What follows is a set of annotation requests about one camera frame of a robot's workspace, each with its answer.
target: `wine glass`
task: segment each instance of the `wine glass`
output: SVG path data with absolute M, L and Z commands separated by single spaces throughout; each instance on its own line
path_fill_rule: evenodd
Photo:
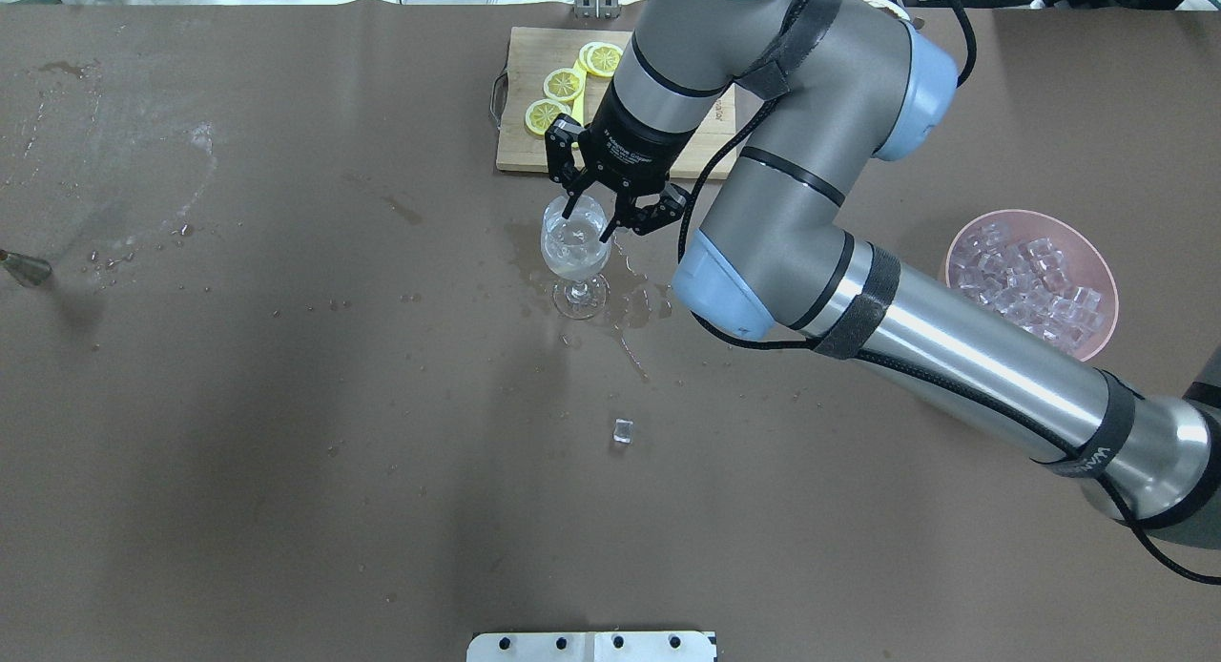
M 551 293 L 556 309 L 569 319 L 590 319 L 607 303 L 607 280 L 600 271 L 610 256 L 610 243 L 598 241 L 607 226 L 602 205 L 581 195 L 564 219 L 568 197 L 558 197 L 542 214 L 542 258 L 560 281 Z

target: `robotic arm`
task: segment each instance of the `robotic arm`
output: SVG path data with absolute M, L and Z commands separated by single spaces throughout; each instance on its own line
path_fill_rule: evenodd
M 901 159 L 941 120 L 955 76 L 941 49 L 861 0 L 650 0 L 591 125 L 563 115 L 548 131 L 548 166 L 570 206 L 593 182 L 614 189 L 603 239 L 643 235 L 683 216 L 669 167 L 716 98 L 734 81 L 759 94 L 766 120 L 675 274 L 684 303 L 739 341 L 781 324 L 864 362 L 1079 479 L 1162 563 L 1219 583 L 1144 535 L 1221 548 L 1221 351 L 1188 399 L 1147 398 L 835 227 L 868 159 Z

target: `metal jigger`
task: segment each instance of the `metal jigger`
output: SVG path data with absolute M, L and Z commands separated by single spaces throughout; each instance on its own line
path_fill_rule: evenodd
M 4 266 L 17 282 L 27 288 L 38 287 L 43 281 L 50 278 L 51 265 L 42 259 L 26 256 L 26 254 L 13 254 L 0 249 L 0 266 Z

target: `blue joint cap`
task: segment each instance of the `blue joint cap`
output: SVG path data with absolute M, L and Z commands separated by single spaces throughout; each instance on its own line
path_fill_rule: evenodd
M 911 23 L 906 23 L 912 40 L 911 71 L 907 72 L 907 95 L 899 110 L 899 120 L 885 144 L 873 153 L 883 161 L 899 161 L 924 144 L 934 126 L 941 122 L 958 88 L 958 67 L 954 59 L 933 42 L 924 39 Z
M 703 231 L 691 237 L 673 286 L 687 309 L 731 336 L 757 341 L 775 324 L 763 302 Z

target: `bowl of ice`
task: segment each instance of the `bowl of ice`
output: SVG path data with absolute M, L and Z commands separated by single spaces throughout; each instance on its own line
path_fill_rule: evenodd
M 967 224 L 945 258 L 946 285 L 1085 362 L 1115 332 L 1120 293 L 1094 244 L 1046 214 L 1005 209 Z

